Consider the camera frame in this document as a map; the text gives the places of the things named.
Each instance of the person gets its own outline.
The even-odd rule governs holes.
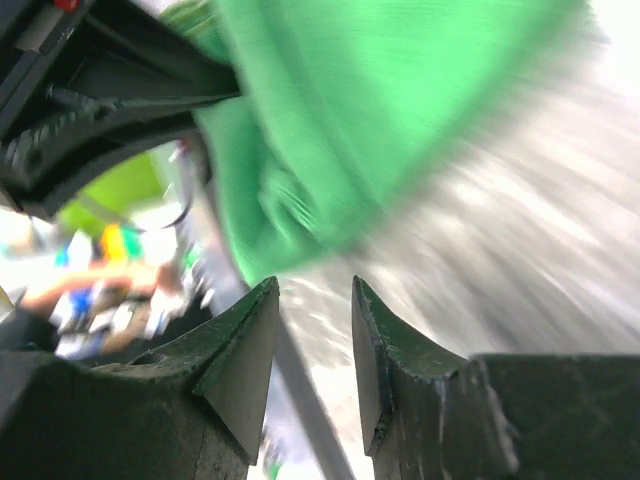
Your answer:
[[[143,297],[158,289],[175,291],[173,271],[167,266],[144,262],[114,264],[95,263],[84,271],[55,270],[32,283],[15,309],[0,323],[0,351],[37,349],[54,352],[60,341],[51,315],[67,291],[91,287],[126,288]]]

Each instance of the yellow object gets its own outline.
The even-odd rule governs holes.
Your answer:
[[[9,295],[7,295],[7,292],[5,292],[4,288],[2,287],[0,287],[0,303],[13,308],[13,303],[11,303],[11,299],[9,298]]]
[[[100,247],[105,260],[110,262],[126,262],[129,260],[127,247],[120,231],[120,225],[108,225],[102,233]]]

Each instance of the gripper jaw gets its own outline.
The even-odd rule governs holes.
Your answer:
[[[0,353],[0,471],[244,480],[258,457],[279,320],[271,278],[130,364],[89,369],[47,353]]]
[[[640,471],[637,356],[464,360],[353,284],[365,452],[376,480],[627,479]]]
[[[229,66],[129,0],[14,2],[0,22],[0,186],[13,208],[53,215],[126,158],[198,136],[190,111],[239,93]]]

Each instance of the blurred background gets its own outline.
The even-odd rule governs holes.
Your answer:
[[[590,6],[357,249],[280,278],[283,315],[358,479],[372,473],[350,336],[355,274],[460,355],[640,347],[640,5]],[[69,232],[9,211],[0,224],[0,285],[16,298]]]

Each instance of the green fabric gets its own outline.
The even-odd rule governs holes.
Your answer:
[[[210,0],[168,12],[242,81],[244,96],[195,113],[246,281],[360,238],[582,4]]]
[[[129,260],[140,260],[144,258],[140,235],[134,230],[122,226],[120,227],[120,232],[124,248],[127,251],[127,258]]]
[[[126,217],[133,205],[161,198],[164,187],[155,173],[151,155],[145,153],[101,175],[84,192],[98,203]],[[70,231],[83,230],[92,237],[102,235],[107,226],[107,222],[87,211],[78,202],[70,202],[61,210],[58,222]]]

